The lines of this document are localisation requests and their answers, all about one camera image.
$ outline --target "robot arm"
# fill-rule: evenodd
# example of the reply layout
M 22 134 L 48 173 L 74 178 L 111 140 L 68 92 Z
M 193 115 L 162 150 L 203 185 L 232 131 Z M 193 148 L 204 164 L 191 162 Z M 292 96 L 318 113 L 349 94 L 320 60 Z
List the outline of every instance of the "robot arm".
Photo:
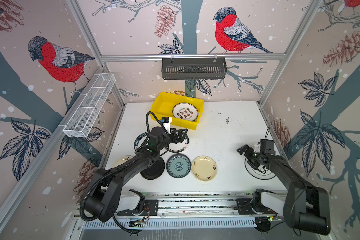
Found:
M 315 187 L 297 174 L 288 162 L 274 151 L 274 141 L 261 139 L 260 152 L 244 145 L 238 149 L 255 170 L 264 165 L 273 172 L 287 189 L 283 208 L 283 199 L 269 191 L 257 189 L 254 204 L 273 209 L 285 219 L 290 228 L 328 235 L 331 231 L 328 193 L 321 187 Z

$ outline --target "white wire mesh basket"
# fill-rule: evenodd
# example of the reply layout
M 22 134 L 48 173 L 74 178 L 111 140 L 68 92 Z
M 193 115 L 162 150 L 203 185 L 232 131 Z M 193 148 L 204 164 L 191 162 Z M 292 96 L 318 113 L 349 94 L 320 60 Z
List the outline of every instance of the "white wire mesh basket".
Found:
M 88 136 L 115 82 L 113 74 L 99 74 L 63 130 L 68 137 Z

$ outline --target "black mounting plate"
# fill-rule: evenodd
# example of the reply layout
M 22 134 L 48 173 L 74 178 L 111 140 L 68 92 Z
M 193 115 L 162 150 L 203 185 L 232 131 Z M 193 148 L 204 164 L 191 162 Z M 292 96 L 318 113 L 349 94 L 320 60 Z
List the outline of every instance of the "black mounting plate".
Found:
M 151 200 L 151 199 L 144 200 L 144 207 L 149 208 L 149 210 L 151 211 L 150 216 L 157 216 L 158 200 Z M 132 210 L 121 211 L 118 212 L 117 215 L 119 217 L 129 217 L 129 216 L 137 217 L 132 214 Z M 143 209 L 143 213 L 141 213 L 139 216 L 148 216 L 147 210 Z

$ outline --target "gray metal basket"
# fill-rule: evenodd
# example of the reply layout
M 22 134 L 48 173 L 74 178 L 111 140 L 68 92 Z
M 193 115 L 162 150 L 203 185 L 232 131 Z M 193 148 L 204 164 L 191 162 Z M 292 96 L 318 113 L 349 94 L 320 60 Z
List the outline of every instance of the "gray metal basket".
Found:
M 165 80 L 223 79 L 225 58 L 163 58 L 161 72 Z

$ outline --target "white snow dot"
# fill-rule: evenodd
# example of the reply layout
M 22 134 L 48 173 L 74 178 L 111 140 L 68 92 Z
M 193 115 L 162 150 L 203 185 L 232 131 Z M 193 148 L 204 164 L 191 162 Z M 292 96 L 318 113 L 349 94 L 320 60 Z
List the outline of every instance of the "white snow dot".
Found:
M 64 218 L 64 221 L 62 221 L 61 223 L 61 227 L 64 227 L 64 225 L 66 225 L 66 223 L 69 221 L 69 219 L 71 218 L 72 212 L 68 213 L 68 215 Z
M 48 195 L 50 191 L 51 191 L 51 187 L 47 187 L 46 189 L 43 190 L 43 194 Z

